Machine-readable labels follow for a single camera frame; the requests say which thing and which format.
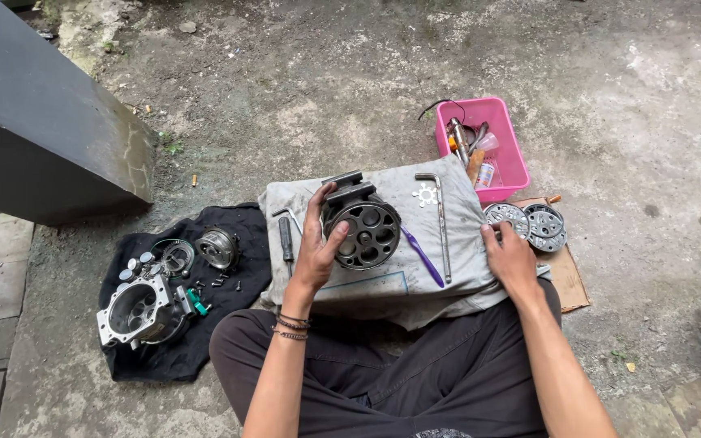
black pillar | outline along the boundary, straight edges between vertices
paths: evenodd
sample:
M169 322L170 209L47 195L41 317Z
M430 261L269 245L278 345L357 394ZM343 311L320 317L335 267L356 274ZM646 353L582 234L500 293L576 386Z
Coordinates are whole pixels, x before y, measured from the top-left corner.
M0 211L38 224L142 210L153 131L0 3Z

hand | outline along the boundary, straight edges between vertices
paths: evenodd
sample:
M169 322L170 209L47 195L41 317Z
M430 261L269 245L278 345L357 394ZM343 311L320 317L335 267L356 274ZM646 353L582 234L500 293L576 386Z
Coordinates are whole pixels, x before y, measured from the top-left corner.
M492 274L501 281L516 304L538 292L544 296L535 269L537 258L529 247L529 242L519 237L507 221L495 224L494 227L501 231L501 246L497 242L494 228L488 224L481 226L488 267Z
M334 256L340 244L345 240L350 227L347 222L340 222L332 230L332 234L327 239L326 244L323 243L321 221L319 220L321 204L326 195L336 189L337 184L335 182L323 185L307 203L305 231L299 246L297 266L294 269L294 276L289 281L289 286L291 283L294 283L295 286L300 286L294 288L294 293L308 295L296 297L300 301L307 300L312 303L316 292L329 280L329 274L332 273L332 266L334 266Z

purple toothbrush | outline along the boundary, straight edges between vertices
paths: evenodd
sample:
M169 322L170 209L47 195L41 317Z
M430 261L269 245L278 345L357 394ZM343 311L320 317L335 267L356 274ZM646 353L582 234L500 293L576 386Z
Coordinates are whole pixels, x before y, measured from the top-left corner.
M404 235L407 236L407 242L410 243L410 246L412 246L413 249L415 249L415 252L418 253L418 255L421 257L421 260L424 261L426 269L429 270L429 274L432 274L432 278L434 278L434 281L436 281L441 288L444 288L445 283L443 283L443 278L440 276L440 273L437 272L437 268L434 267L432 262L426 256L426 254L424 254L424 251L423 249L421 249L421 246L418 244L418 241L415 240L415 236L413 234L410 234L410 232L407 231L407 228L405 228L404 225L400 224L400 228L402 228L402 232L404 233Z

bracelet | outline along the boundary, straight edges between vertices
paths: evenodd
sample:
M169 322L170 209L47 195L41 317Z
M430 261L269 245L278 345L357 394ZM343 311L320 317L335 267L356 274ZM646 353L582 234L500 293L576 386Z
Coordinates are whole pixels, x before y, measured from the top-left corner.
M307 335L306 334L301 334L301 333L289 333L287 331L279 331L278 329L275 328L275 326L270 327L273 332L278 333L282 337L287 337L289 339L294 339L296 341L306 341L307 340Z
M286 326L288 328L292 328L294 330L306 330L306 329L310 328L310 324L305 324L305 325L291 324L291 323L287 323L287 322L281 320L279 316L276 316L276 318L277 318L278 324L280 324L281 326Z
M311 318L307 318L306 320L300 320L299 318L292 318L292 317L290 317L290 316L288 316L288 315L284 315L284 314L282 314L282 313L280 314L280 316L283 317L283 318L287 318L288 320L298 321L298 322L300 322L300 323L305 323L305 324L310 324L310 323L312 322L312 319L311 319Z

concrete floor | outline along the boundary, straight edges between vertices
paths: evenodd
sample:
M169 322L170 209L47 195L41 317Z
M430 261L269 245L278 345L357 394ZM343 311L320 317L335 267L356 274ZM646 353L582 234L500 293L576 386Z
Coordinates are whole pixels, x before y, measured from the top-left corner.
M564 332L619 429L701 436L701 2L83 0L62 19L64 54L185 150L159 153L149 214L37 227L0 436L237 436L210 367L110 381L94 313L115 242L271 181L435 159L421 109L488 95L531 173L516 197L563 196L593 302Z

